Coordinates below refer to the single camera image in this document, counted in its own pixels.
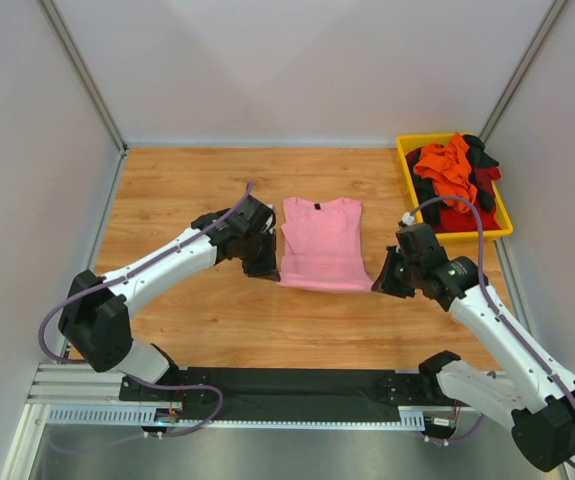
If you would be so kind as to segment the pink t shirt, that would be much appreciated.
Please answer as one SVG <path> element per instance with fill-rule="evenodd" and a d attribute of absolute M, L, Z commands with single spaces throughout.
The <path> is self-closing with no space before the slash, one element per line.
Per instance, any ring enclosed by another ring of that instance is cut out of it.
<path fill-rule="evenodd" d="M 283 211 L 281 286 L 328 293 L 371 290 L 361 248 L 360 201 L 290 197 L 283 200 Z"/>

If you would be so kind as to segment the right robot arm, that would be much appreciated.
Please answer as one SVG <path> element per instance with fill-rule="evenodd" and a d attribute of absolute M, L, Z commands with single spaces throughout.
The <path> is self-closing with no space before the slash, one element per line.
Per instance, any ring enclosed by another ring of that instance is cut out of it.
<path fill-rule="evenodd" d="M 472 332 L 500 365 L 492 377 L 452 352 L 421 364 L 433 390 L 506 429 L 535 468 L 575 456 L 575 375 L 555 360 L 505 306 L 480 262 L 449 258 L 432 228 L 402 225 L 372 289 L 399 298 L 421 292 Z"/>

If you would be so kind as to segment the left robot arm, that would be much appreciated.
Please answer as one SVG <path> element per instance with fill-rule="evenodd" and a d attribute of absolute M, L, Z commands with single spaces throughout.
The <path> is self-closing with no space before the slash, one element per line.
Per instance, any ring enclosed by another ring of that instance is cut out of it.
<path fill-rule="evenodd" d="M 122 401 L 180 399 L 184 373 L 162 349 L 137 340 L 136 314 L 181 281 L 238 259 L 250 278 L 276 281 L 276 212 L 251 195 L 204 214 L 172 241 L 104 275 L 90 270 L 72 281 L 58 329 L 96 372 L 122 373 Z"/>

